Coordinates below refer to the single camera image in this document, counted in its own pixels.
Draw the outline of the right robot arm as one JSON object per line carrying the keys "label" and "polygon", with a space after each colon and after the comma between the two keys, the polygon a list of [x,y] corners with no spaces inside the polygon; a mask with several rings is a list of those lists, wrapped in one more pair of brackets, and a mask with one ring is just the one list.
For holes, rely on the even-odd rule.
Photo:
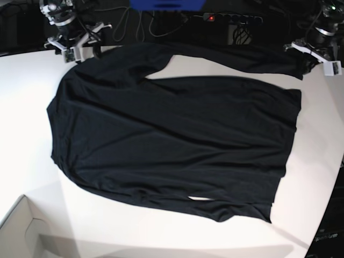
{"label": "right robot arm", "polygon": [[56,36],[47,38],[44,47],[53,47],[65,63],[81,62],[85,45],[92,47],[95,58],[102,57],[102,30],[112,25],[83,19],[93,4],[94,1],[84,1],[82,5],[78,1],[39,2],[41,13],[58,30]]}

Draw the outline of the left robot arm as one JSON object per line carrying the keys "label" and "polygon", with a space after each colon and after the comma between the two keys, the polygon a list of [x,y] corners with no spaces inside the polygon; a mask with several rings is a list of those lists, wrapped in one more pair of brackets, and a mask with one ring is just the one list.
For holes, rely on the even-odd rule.
{"label": "left robot arm", "polygon": [[296,25],[304,35],[285,44],[285,52],[295,49],[320,63],[338,60],[343,48],[343,1],[313,1],[296,19]]}

